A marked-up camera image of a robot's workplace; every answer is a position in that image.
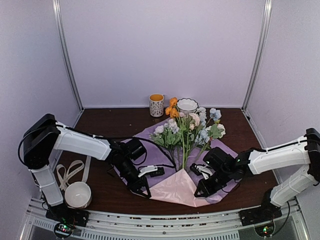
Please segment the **pink purple wrapping paper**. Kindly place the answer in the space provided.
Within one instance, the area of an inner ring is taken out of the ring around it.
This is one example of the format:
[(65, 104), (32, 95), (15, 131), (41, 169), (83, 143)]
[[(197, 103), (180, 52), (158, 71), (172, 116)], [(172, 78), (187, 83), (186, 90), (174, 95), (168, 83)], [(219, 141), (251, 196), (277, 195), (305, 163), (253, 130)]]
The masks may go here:
[[(136, 137), (150, 139), (150, 135), (155, 131), (156, 127), (163, 125), (167, 121), (168, 120), (166, 119), (155, 125), (145, 128), (142, 132), (138, 133)], [(155, 145), (144, 141), (142, 141), (142, 143), (146, 148), (147, 157), (143, 164), (137, 166), (138, 168), (151, 165), (172, 166), (172, 163), (169, 161), (169, 159)], [(227, 154), (231, 155), (233, 158), (238, 155), (219, 139), (212, 140), (211, 147), (218, 147)], [(156, 177), (148, 176), (147, 181), (151, 193), (150, 199), (186, 205), (189, 207), (202, 207), (209, 204), (219, 203), (223, 198), (225, 198), (227, 194), (236, 187), (237, 183), (234, 180), (230, 180), (227, 183), (227, 186), (223, 187), (223, 190), (219, 190), (209, 197), (194, 196), (198, 182), (199, 180), (203, 179), (203, 176), (197, 176), (190, 171), (190, 165), (193, 162), (195, 162), (197, 165), (204, 165), (205, 163), (203, 162), (203, 158), (208, 151), (203, 152), (197, 161), (195, 161), (199, 152), (199, 148), (192, 150), (188, 157), (187, 170), (181, 169), (176, 172), (174, 168), (164, 167), (164, 175)]]

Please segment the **light blue fake flower stem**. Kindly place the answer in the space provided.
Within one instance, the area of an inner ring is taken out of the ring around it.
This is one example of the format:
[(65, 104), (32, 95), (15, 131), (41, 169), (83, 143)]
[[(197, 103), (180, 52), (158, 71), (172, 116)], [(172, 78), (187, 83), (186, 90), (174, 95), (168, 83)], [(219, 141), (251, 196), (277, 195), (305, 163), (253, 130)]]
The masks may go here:
[(206, 127), (212, 126), (213, 124), (221, 124), (220, 121), (221, 121), (222, 114), (221, 114), (221, 111), (216, 108), (211, 108), (209, 110), (209, 120), (207, 120), (207, 112), (204, 107), (199, 107), (196, 110), (196, 113), (200, 117), (200, 121), (201, 121), (201, 124), (203, 125), (203, 129)]

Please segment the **purple hydrangea fake flower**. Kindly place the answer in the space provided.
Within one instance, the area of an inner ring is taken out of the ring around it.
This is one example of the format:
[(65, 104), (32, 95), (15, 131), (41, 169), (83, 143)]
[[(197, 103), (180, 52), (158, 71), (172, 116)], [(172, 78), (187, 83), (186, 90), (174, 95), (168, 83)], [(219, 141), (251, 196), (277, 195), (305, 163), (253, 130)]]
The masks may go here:
[(150, 135), (156, 144), (168, 150), (171, 159), (175, 160), (175, 150), (182, 144), (182, 131), (177, 122), (170, 118), (167, 123), (157, 126)]

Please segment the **pink fake flower stem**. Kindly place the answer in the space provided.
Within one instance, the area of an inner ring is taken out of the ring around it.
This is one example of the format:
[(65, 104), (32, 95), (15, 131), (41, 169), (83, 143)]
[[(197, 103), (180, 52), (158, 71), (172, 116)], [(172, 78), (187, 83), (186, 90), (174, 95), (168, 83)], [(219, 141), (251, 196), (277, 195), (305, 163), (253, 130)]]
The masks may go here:
[(181, 131), (182, 168), (187, 166), (188, 157), (195, 146), (196, 137), (203, 129), (197, 113), (179, 113), (178, 126)]

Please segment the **orange fake flower stem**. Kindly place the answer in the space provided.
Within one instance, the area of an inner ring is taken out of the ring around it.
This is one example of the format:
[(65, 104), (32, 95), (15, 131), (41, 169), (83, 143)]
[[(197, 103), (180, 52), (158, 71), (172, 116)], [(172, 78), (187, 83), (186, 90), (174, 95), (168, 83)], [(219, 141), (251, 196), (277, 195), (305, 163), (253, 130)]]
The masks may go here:
[[(173, 97), (169, 100), (169, 106), (165, 109), (165, 114), (168, 115), (170, 118), (169, 119), (174, 119), (179, 126), (179, 117), (180, 117), (180, 111), (178, 110), (177, 107), (177, 102), (178, 99), (176, 97)], [(182, 144), (178, 149), (175, 150), (174, 156), (177, 156), (176, 159), (176, 169), (181, 170), (182, 168), (182, 160), (183, 160), (183, 150), (182, 150)]]

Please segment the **patterned mug with orange inside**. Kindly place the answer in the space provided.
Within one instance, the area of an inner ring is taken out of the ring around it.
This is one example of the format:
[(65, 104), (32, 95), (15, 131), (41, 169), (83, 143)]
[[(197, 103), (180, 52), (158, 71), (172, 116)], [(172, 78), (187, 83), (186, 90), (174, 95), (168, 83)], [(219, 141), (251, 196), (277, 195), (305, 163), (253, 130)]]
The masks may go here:
[(164, 114), (164, 99), (165, 97), (159, 93), (149, 96), (149, 113), (152, 117), (158, 118)]

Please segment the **white fake flower stem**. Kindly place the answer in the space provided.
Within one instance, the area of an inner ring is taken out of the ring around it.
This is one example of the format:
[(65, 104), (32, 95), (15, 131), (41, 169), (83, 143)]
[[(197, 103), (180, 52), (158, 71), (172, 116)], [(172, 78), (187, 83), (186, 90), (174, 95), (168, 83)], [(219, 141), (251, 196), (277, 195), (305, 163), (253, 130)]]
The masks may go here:
[(197, 158), (211, 148), (211, 141), (221, 139), (226, 134), (226, 129), (223, 124), (214, 123), (211, 126), (202, 129), (196, 137), (195, 143), (200, 148)]

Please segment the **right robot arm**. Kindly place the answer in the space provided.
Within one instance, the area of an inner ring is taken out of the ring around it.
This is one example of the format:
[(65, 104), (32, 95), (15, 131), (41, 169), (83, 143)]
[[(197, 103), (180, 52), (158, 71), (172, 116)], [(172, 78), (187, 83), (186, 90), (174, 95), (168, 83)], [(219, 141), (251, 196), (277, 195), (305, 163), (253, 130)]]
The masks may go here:
[(203, 161), (214, 173), (199, 180), (194, 193), (197, 198), (215, 194), (231, 180), (242, 179), (247, 171), (258, 175), (273, 169), (300, 165), (300, 169), (290, 178), (265, 192), (256, 216), (266, 221), (288, 200), (320, 182), (320, 134), (316, 129), (308, 128), (305, 135), (296, 140), (272, 148), (251, 148), (236, 157), (214, 147)]

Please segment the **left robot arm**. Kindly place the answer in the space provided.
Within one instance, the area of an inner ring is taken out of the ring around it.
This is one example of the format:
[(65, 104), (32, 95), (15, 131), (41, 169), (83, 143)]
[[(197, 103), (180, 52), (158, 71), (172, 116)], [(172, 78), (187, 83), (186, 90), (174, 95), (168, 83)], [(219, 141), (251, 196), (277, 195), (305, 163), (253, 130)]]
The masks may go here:
[(32, 173), (52, 213), (61, 222), (72, 218), (72, 211), (64, 205), (62, 191), (50, 169), (52, 150), (67, 151), (107, 161), (126, 180), (127, 188), (136, 195), (151, 198), (149, 184), (134, 166), (133, 161), (146, 153), (144, 138), (126, 136), (109, 138), (85, 133), (66, 126), (47, 113), (23, 135), (17, 155)]

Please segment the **white round cup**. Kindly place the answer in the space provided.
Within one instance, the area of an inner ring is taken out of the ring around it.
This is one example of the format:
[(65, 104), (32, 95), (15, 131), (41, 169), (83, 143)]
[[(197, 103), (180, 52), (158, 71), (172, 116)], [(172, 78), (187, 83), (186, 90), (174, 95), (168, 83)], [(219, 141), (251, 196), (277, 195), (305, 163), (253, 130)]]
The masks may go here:
[(69, 207), (85, 209), (92, 201), (92, 191), (85, 182), (78, 181), (66, 188), (64, 198)]

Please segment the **beige ribbon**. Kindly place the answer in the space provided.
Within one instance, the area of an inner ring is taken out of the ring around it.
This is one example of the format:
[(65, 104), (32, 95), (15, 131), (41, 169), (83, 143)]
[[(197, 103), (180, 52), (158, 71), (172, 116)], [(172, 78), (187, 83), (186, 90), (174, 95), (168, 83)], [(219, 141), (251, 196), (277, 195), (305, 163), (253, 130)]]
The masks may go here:
[(59, 188), (62, 191), (65, 191), (69, 184), (69, 180), (74, 177), (77, 173), (83, 170), (82, 179), (83, 183), (86, 183), (89, 177), (89, 170), (91, 164), (91, 157), (87, 156), (85, 162), (82, 160), (75, 160), (73, 161), (68, 169), (65, 168), (64, 165), (58, 164), (56, 166), (56, 174), (59, 180)]

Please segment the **white scalloped bowl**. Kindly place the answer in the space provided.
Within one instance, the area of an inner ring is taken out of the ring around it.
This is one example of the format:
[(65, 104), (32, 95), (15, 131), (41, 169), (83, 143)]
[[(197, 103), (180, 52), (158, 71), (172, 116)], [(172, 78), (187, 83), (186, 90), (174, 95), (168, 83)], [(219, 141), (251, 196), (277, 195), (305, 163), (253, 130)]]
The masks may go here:
[(195, 113), (199, 107), (198, 103), (191, 98), (182, 98), (177, 101), (177, 108), (181, 113)]

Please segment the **aluminium front rail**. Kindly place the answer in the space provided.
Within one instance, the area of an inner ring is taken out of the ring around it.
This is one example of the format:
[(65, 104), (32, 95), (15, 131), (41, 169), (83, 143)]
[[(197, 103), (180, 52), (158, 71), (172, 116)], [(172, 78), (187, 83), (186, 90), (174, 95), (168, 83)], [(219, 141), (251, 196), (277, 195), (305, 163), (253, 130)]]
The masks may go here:
[(131, 215), (89, 212), (87, 225), (78, 226), (71, 240), (263, 240), (264, 226), (274, 224), (273, 240), (310, 239), (296, 199), (281, 208), (282, 216), (244, 226), (238, 210), (183, 215)]

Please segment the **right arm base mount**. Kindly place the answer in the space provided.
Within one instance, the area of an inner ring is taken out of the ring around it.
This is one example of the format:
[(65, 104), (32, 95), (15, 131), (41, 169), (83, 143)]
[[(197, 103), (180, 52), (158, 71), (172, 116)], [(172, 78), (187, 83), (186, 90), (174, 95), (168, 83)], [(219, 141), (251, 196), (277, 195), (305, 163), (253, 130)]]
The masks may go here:
[(263, 238), (271, 237), (275, 230), (276, 218), (282, 216), (281, 210), (263, 209), (262, 207), (241, 210), (239, 217), (242, 226), (253, 225), (255, 233)]

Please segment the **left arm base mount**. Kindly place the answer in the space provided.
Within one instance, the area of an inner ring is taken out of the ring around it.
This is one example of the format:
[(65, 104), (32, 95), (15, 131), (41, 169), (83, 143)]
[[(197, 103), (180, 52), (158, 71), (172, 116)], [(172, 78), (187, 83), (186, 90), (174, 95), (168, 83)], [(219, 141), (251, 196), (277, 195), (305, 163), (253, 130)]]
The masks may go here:
[(77, 210), (71, 208), (49, 208), (45, 217), (56, 221), (53, 227), (53, 233), (60, 239), (70, 237), (76, 227), (85, 227), (89, 220), (89, 212), (86, 210)]

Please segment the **right aluminium frame post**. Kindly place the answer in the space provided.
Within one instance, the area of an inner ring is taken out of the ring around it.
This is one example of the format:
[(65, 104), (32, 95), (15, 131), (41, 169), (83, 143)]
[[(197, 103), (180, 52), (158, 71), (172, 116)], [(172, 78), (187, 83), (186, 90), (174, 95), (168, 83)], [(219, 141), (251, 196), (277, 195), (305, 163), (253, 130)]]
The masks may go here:
[(270, 29), (270, 22), (271, 22), (271, 16), (272, 16), (272, 0), (265, 0), (264, 1), (264, 11), (262, 15), (262, 22), (261, 22), (261, 28), (260, 28), (260, 34), (259, 34), (259, 40), (258, 45), (256, 49), (256, 54), (253, 62), (253, 67), (249, 79), (248, 88), (245, 94), (245, 98), (242, 104), (242, 110), (245, 112), (249, 106), (249, 102), (254, 90), (254, 86), (259, 74), (260, 65), (263, 58), (263, 52), (265, 49), (265, 45), (268, 38), (268, 33)]

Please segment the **aluminium frame post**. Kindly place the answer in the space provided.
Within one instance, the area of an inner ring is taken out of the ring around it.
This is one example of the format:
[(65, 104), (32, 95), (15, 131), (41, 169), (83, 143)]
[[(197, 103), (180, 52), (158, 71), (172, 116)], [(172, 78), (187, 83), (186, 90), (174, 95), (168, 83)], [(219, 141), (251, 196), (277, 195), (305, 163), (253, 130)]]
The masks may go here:
[(271, 16), (272, 16), (272, 0), (265, 0), (264, 1), (264, 11), (262, 15), (262, 22), (261, 22), (261, 28), (260, 28), (260, 34), (259, 34), (259, 40), (258, 45), (256, 49), (256, 54), (253, 62), (253, 67), (249, 79), (248, 88), (245, 94), (245, 98), (242, 104), (242, 110), (245, 112), (249, 106), (249, 102), (254, 90), (254, 86), (259, 74), (260, 65), (263, 58), (263, 52), (265, 49), (265, 45), (268, 38), (268, 33), (270, 29), (270, 22), (271, 22)]
[(62, 49), (62, 56), (63, 56), (63, 62), (65, 65), (67, 77), (71, 86), (71, 91), (72, 94), (75, 98), (77, 108), (80, 112), (84, 110), (79, 90), (75, 81), (74, 77), (74, 72), (72, 69), (72, 64), (71, 64), (71, 59), (68, 51), (68, 46), (67, 46), (67, 40), (65, 36), (65, 31), (64, 31), (64, 25), (63, 25), (63, 17), (62, 17), (62, 12), (61, 12), (61, 4), (59, 0), (53, 0), (52, 1), (52, 6), (53, 6), (53, 13), (57, 25), (57, 30), (58, 30), (58, 35), (59, 35), (59, 40), (60, 40), (60, 45)]

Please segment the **left aluminium frame post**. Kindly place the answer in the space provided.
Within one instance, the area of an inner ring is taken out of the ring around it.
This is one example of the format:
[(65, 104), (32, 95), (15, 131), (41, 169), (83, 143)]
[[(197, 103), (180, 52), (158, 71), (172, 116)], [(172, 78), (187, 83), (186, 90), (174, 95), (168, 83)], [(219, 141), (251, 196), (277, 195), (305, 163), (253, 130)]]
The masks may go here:
[(59, 35), (59, 40), (60, 40), (60, 45), (62, 49), (62, 56), (63, 56), (63, 62), (65, 65), (67, 77), (71, 86), (71, 91), (72, 94), (75, 98), (77, 108), (80, 112), (84, 110), (79, 90), (75, 81), (74, 77), (74, 72), (72, 69), (72, 64), (71, 64), (71, 59), (68, 51), (68, 46), (67, 46), (67, 40), (65, 36), (65, 31), (64, 31), (64, 25), (63, 25), (63, 17), (62, 17), (62, 12), (61, 12), (61, 4), (59, 0), (53, 0), (52, 1), (52, 6), (53, 6), (53, 13), (57, 25), (57, 30), (58, 30), (58, 35)]

